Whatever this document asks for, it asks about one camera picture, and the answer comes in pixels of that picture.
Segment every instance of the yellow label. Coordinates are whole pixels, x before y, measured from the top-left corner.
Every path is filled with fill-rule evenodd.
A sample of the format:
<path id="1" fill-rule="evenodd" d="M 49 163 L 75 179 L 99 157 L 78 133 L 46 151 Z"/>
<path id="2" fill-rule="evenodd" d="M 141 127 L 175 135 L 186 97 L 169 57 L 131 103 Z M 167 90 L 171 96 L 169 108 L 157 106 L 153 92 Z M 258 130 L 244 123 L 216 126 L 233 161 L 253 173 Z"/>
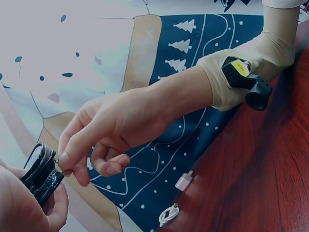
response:
<path id="1" fill-rule="evenodd" d="M 231 64 L 234 66 L 234 68 L 237 70 L 237 72 L 240 75 L 242 75 L 244 77 L 247 77 L 247 76 L 250 75 L 250 72 L 249 72 L 247 66 L 244 63 L 242 63 L 241 60 L 237 59 L 237 60 L 233 61 Z"/>

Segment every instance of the forearm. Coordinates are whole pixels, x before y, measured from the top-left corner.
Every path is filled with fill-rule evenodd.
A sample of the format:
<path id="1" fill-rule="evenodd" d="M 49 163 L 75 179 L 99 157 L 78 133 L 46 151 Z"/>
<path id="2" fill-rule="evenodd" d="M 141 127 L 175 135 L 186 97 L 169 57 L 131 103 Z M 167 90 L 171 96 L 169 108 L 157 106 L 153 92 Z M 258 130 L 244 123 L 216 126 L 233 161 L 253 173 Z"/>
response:
<path id="1" fill-rule="evenodd" d="M 164 78 L 147 91 L 168 121 L 212 104 L 211 85 L 200 66 Z"/>

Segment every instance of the red wood surface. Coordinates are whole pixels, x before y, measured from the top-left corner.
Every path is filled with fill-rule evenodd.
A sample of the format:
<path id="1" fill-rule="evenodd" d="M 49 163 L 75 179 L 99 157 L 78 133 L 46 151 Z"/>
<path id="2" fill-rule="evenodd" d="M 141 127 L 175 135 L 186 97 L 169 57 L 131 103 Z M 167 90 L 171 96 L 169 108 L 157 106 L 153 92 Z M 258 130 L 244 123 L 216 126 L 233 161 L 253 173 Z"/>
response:
<path id="1" fill-rule="evenodd" d="M 267 110 L 240 108 L 158 232 L 309 232 L 309 21 L 296 45 Z"/>

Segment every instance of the hand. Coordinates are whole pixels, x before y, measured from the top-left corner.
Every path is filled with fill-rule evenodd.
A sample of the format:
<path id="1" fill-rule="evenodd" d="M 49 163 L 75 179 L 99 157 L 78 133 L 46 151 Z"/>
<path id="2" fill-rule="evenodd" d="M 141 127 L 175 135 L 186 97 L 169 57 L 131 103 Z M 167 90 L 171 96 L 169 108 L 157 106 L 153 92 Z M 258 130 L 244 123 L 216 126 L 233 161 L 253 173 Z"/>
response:
<path id="1" fill-rule="evenodd" d="M 58 232 L 66 223 L 68 196 L 60 184 L 44 210 L 19 180 L 26 170 L 7 167 L 0 160 L 0 231 Z"/>
<path id="2" fill-rule="evenodd" d="M 130 163 L 125 152 L 157 138 L 169 125 L 161 105 L 148 88 L 88 101 L 60 136 L 60 168 L 88 185 L 87 154 L 95 145 L 90 159 L 94 169 L 103 176 L 122 172 Z"/>

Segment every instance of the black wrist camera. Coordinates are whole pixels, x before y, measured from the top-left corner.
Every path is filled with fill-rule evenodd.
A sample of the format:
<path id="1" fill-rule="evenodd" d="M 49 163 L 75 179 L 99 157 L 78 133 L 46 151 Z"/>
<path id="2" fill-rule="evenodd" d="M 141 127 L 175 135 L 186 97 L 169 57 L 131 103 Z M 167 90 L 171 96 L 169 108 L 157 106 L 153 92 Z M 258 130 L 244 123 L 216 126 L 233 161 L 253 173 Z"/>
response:
<path id="1" fill-rule="evenodd" d="M 46 144 L 37 144 L 24 167 L 27 172 L 20 179 L 41 207 L 45 205 L 64 178 L 64 175 L 55 168 L 57 163 L 55 155 L 56 152 Z"/>
<path id="2" fill-rule="evenodd" d="M 235 57 L 228 57 L 222 66 L 222 71 L 232 88 L 249 90 L 245 96 L 249 107 L 258 111 L 265 110 L 272 87 L 262 77 L 251 74 L 250 69 L 248 61 Z"/>

